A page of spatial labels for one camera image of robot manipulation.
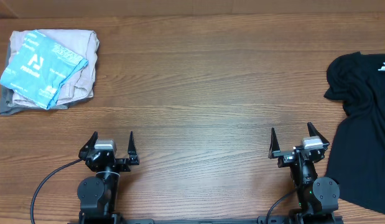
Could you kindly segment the folded beige shirt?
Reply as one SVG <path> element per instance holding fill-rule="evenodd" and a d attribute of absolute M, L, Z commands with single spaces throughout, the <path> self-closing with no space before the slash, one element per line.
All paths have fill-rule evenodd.
<path fill-rule="evenodd" d="M 1 83 L 13 91 L 15 105 L 29 108 L 59 109 L 92 98 L 99 44 L 92 30 L 14 31 Z"/>

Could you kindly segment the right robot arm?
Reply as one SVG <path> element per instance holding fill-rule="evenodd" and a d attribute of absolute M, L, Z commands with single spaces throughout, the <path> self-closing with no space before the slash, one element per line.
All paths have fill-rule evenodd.
<path fill-rule="evenodd" d="M 282 151 L 274 128 L 271 129 L 271 143 L 268 158 L 277 159 L 279 168 L 288 167 L 294 183 L 294 190 L 285 194 L 268 210 L 265 223 L 272 221 L 271 213 L 283 200 L 293 194 L 297 195 L 299 208 L 289 211 L 280 219 L 282 223 L 342 223 L 334 215 L 338 210 L 340 188 L 329 177 L 319 177 L 314 164 L 325 157 L 330 143 L 317 131 L 315 126 L 307 123 L 309 136 L 301 140 L 291 151 Z"/>

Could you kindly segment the black t-shirt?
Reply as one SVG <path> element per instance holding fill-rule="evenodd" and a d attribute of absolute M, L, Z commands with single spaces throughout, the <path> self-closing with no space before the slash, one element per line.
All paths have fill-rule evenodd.
<path fill-rule="evenodd" d="M 340 198 L 385 214 L 385 54 L 342 55 L 327 68 L 324 97 L 340 101 L 338 125 L 325 175 Z"/>

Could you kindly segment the folded light blue printed shirt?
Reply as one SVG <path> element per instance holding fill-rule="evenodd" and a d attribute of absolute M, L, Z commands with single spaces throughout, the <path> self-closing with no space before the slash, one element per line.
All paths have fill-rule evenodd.
<path fill-rule="evenodd" d="M 26 33 L 0 84 L 45 110 L 57 104 L 60 88 L 88 60 L 38 30 Z"/>

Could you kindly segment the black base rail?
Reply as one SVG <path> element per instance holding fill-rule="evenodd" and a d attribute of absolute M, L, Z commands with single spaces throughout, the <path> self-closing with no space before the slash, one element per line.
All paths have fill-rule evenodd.
<path fill-rule="evenodd" d="M 79 223 L 115 223 L 114 221 L 109 220 L 99 220 L 99 221 L 74 221 L 69 224 L 79 224 Z M 153 219 L 124 219 L 121 218 L 120 222 L 123 224 L 286 224 L 286 223 L 297 223 L 289 220 L 288 216 L 285 215 L 276 215 L 268 218 L 266 221 L 265 216 L 259 216 L 257 218 L 248 218 L 248 219 L 200 219 L 200 220 L 153 220 Z M 336 223 L 343 224 L 344 221 L 342 217 L 335 217 L 335 221 L 308 221 L 305 223 Z"/>

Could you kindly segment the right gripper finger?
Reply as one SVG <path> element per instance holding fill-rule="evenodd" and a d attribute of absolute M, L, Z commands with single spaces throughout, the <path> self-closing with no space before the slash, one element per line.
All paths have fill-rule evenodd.
<path fill-rule="evenodd" d="M 269 153 L 278 153 L 280 152 L 279 143 L 277 140 L 276 132 L 274 128 L 271 128 L 271 142 L 269 147 Z"/>
<path fill-rule="evenodd" d="M 310 137 L 318 136 L 323 143 L 323 148 L 327 149 L 330 145 L 329 141 L 323 135 L 320 134 L 320 132 L 315 128 L 315 126 L 311 122 L 307 123 L 307 128 Z"/>

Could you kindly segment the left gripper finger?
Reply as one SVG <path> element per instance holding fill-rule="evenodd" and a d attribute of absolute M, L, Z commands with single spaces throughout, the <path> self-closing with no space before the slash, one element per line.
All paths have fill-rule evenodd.
<path fill-rule="evenodd" d="M 128 155 L 129 157 L 137 157 L 136 146 L 134 143 L 134 135 L 132 131 L 130 132 L 130 135 L 129 135 Z"/>
<path fill-rule="evenodd" d="M 80 149 L 79 153 L 78 153 L 78 157 L 80 159 L 86 159 L 87 158 L 87 155 L 89 153 L 90 150 L 94 149 L 95 148 L 95 143 L 98 139 L 98 132 L 95 131 L 91 138 L 86 142 L 86 144 Z"/>

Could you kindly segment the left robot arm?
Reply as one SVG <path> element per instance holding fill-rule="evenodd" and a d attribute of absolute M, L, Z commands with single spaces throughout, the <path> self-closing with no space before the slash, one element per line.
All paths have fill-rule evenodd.
<path fill-rule="evenodd" d="M 79 223 L 126 223 L 115 208 L 120 173 L 129 172 L 131 166 L 139 165 L 133 133 L 129 135 L 128 155 L 117 158 L 115 141 L 99 140 L 97 132 L 80 149 L 78 157 L 95 175 L 82 180 L 77 188 Z"/>

